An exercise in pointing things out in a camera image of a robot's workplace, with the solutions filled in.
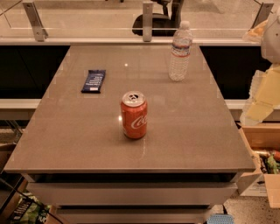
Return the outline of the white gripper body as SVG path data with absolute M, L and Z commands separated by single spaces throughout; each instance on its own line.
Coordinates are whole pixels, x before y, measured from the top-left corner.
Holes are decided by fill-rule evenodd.
M 269 16 L 261 43 L 262 57 L 271 63 L 280 63 L 280 8 Z

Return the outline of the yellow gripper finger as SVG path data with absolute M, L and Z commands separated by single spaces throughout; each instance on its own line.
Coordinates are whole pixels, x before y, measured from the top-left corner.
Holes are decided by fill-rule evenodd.
M 265 25 L 268 23 L 267 20 L 262 21 L 256 27 L 248 30 L 242 37 L 244 41 L 260 43 L 263 37 Z
M 242 125 L 257 125 L 280 105 L 280 65 L 273 64 L 265 72 L 257 70 L 252 78 L 249 98 L 242 109 Z

